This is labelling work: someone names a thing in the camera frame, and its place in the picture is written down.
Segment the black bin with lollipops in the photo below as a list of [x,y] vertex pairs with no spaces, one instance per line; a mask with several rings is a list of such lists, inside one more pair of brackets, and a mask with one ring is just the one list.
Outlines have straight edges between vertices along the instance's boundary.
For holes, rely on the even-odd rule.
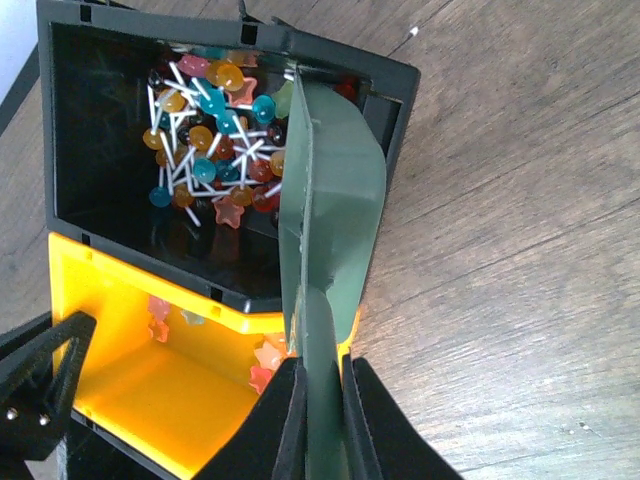
[[47,225],[54,232],[244,313],[281,308],[277,231],[249,212],[237,233],[209,212],[193,227],[157,208],[148,89],[179,48],[207,57],[246,52],[265,92],[286,69],[340,91],[357,106],[393,170],[418,90],[408,64],[298,30],[284,22],[143,13],[101,1],[37,5]]

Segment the green slotted plastic scoop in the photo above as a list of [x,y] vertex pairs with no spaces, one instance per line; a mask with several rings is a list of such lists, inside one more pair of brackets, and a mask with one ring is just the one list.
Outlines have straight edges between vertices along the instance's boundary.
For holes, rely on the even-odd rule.
[[308,479],[348,476],[338,346],[353,328],[386,188],[385,155],[363,114],[296,73],[278,235],[287,345],[307,374]]

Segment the orange bin with gummies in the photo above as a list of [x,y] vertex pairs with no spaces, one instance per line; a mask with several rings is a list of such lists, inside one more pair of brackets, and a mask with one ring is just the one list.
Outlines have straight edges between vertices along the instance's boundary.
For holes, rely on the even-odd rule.
[[245,314],[49,236],[54,323],[94,318],[77,413],[179,478],[236,433],[284,355],[281,313]]

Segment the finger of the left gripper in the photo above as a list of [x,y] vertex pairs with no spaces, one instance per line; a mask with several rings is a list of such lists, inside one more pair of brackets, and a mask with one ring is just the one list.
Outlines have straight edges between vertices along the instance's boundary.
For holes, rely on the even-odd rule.
[[3,460],[44,460],[62,440],[96,325],[47,312],[1,335]]

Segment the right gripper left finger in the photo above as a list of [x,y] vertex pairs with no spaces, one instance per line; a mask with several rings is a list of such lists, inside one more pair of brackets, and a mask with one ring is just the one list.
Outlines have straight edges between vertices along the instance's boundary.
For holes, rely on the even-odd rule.
[[232,438],[197,479],[303,479],[307,442],[307,374],[284,361]]

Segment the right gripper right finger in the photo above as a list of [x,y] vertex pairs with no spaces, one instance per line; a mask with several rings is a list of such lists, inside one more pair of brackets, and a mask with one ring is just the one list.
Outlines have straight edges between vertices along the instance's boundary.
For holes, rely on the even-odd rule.
[[364,358],[342,359],[346,452],[352,479],[459,479],[419,435]]

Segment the black bin with popsicle candies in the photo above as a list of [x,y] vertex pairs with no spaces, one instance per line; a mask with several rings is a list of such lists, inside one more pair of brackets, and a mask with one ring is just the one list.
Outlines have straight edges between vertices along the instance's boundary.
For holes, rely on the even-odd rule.
[[56,448],[58,479],[175,479],[119,438],[73,412]]

